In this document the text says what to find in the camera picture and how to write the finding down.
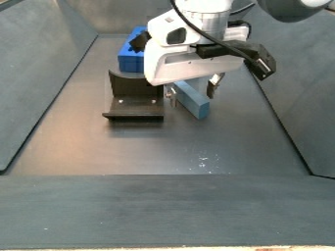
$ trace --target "black object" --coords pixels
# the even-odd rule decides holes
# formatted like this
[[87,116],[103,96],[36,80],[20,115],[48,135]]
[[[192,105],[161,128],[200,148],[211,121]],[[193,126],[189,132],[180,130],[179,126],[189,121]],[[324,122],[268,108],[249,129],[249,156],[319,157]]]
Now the black object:
[[[231,47],[236,48],[252,59],[253,63],[244,60],[245,66],[255,74],[259,80],[265,79],[276,72],[276,61],[261,44],[243,42],[237,40],[227,41]],[[201,59],[232,55],[239,57],[239,53],[228,50],[225,47],[213,45],[197,45],[196,54]]]
[[180,27],[171,31],[167,35],[167,44],[179,44],[185,40],[185,28]]
[[151,40],[151,34],[144,30],[141,33],[129,41],[129,45],[136,53],[144,51],[147,42]]
[[164,118],[164,87],[152,86],[144,78],[131,78],[108,71],[112,89],[109,120],[155,120]]
[[257,4],[273,19],[284,23],[307,19],[328,5],[325,3],[320,7],[311,8],[301,0],[257,0]]

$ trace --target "blue block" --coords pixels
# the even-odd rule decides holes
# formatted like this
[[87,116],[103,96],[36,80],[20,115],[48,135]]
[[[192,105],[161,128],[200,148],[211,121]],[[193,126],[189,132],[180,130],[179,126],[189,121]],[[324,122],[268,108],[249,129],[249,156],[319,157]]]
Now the blue block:
[[185,81],[173,83],[176,99],[197,120],[209,114],[209,98],[203,96]]
[[145,26],[136,26],[119,50],[117,60],[121,72],[143,73],[144,72],[144,53],[136,53],[129,45],[129,41],[147,30]]

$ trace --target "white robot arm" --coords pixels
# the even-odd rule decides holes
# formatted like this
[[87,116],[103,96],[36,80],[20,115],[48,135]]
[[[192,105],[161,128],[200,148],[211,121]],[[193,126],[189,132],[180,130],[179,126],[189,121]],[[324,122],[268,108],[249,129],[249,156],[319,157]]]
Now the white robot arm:
[[[261,58],[249,58],[244,53],[248,48],[239,47],[247,39],[248,27],[228,27],[233,0],[169,1],[173,9],[148,22],[152,39],[145,45],[144,75],[151,85],[225,73],[237,69],[243,60],[260,69],[260,78],[273,73],[271,67],[275,68],[275,65],[265,64]],[[309,17],[329,2],[257,0],[261,9],[281,22],[296,22]],[[227,53],[211,56],[207,53],[209,46],[215,47],[215,51],[219,46]],[[207,56],[201,56],[199,50],[205,51]]]

